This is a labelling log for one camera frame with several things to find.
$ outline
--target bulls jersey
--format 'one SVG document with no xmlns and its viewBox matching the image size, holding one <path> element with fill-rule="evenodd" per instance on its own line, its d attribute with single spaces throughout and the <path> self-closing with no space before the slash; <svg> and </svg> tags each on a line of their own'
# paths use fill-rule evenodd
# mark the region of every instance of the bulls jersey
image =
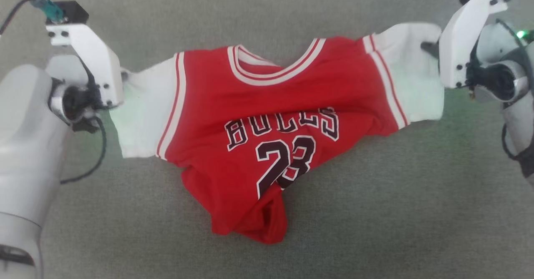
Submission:
<svg viewBox="0 0 534 279">
<path fill-rule="evenodd" d="M 365 135 L 439 119 L 440 30 L 395 26 L 360 40 L 315 39 L 287 68 L 242 45 L 178 53 L 124 83 L 112 112 L 124 157 L 158 156 L 212 216 L 212 231 L 283 239 L 282 191 Z"/>
</svg>

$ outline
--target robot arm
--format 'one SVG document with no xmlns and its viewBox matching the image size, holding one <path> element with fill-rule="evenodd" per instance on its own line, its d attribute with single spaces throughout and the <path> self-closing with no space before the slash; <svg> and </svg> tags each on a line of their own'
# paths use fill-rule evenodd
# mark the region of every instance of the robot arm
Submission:
<svg viewBox="0 0 534 279">
<path fill-rule="evenodd" d="M 0 83 L 0 277 L 7 279 L 43 278 L 40 233 L 69 138 L 96 131 L 96 113 L 123 100 L 118 57 L 86 26 L 86 11 L 76 2 L 37 5 L 55 19 L 46 22 L 52 45 L 71 45 L 78 56 L 53 57 L 46 70 L 19 66 Z"/>
<path fill-rule="evenodd" d="M 528 178 L 534 174 L 534 43 L 528 43 L 531 38 L 520 39 L 501 20 L 486 25 L 489 15 L 508 9 L 509 1 L 460 0 L 464 6 L 438 45 L 421 47 L 439 58 L 445 87 L 468 88 L 480 102 L 502 102 L 503 148 Z"/>
</svg>

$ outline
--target green light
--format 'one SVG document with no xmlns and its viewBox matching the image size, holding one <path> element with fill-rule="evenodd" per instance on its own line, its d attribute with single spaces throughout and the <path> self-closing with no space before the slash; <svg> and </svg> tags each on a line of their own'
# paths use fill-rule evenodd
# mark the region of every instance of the green light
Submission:
<svg viewBox="0 0 534 279">
<path fill-rule="evenodd" d="M 519 31 L 519 32 L 517 32 L 517 37 L 519 37 L 519 38 L 523 38 L 523 37 L 525 37 L 525 36 L 526 36 L 526 31 Z"/>
</svg>

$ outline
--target black cable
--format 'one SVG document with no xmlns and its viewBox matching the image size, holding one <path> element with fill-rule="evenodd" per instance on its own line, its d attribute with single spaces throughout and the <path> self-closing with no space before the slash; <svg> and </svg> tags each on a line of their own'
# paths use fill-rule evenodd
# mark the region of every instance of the black cable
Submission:
<svg viewBox="0 0 534 279">
<path fill-rule="evenodd" d="M 502 127 L 502 135 L 501 135 L 501 140 L 502 140 L 502 148 L 504 149 L 504 152 L 508 155 L 508 157 L 513 160 L 513 161 L 517 161 L 517 156 L 513 155 L 509 148 L 508 148 L 508 145 L 506 144 L 506 131 L 507 131 L 507 127 L 506 127 L 506 124 Z"/>
<path fill-rule="evenodd" d="M 66 179 L 66 180 L 61 180 L 60 181 L 61 185 L 72 183 L 72 182 L 77 182 L 79 180 L 82 180 L 83 178 L 89 177 L 90 175 L 92 175 L 100 167 L 100 165 L 102 164 L 103 158 L 106 156 L 106 147 L 107 147 L 106 131 L 105 131 L 104 127 L 103 127 L 103 123 L 102 123 L 102 120 L 100 118 L 94 117 L 93 119 L 98 123 L 98 126 L 100 127 L 100 130 L 102 132 L 102 152 L 101 152 L 101 156 L 100 156 L 100 158 L 98 158 L 98 161 L 97 161 L 96 165 L 92 169 L 90 169 L 90 171 L 88 171 L 85 174 L 83 174 L 81 176 L 78 176 L 78 177 L 74 177 L 74 178 L 70 178 L 70 179 Z"/>
<path fill-rule="evenodd" d="M 22 7 L 23 4 L 26 4 L 29 1 L 34 1 L 34 0 L 21 0 L 20 2 L 18 2 L 15 5 L 15 7 L 13 7 L 13 9 L 9 13 L 8 17 L 6 17 L 6 19 L 2 23 L 2 26 L 0 27 L 0 36 L 2 36 L 4 34 L 5 29 L 8 27 L 8 25 L 11 22 L 11 20 L 13 19 L 13 17 L 15 17 L 15 14 L 17 14 L 17 11 L 19 11 L 20 7 Z"/>
</svg>

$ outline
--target red basketball jersey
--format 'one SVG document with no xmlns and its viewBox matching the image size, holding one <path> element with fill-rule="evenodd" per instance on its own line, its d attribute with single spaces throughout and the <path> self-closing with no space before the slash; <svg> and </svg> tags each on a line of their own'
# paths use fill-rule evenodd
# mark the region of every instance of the red basketball jersey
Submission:
<svg viewBox="0 0 534 279">
<path fill-rule="evenodd" d="M 179 53 L 156 155 L 185 168 L 183 184 L 212 215 L 214 233 L 279 242 L 285 188 L 365 135 L 420 121 L 379 51 L 389 43 L 315 39 L 287 68 L 240 45 Z"/>
</svg>

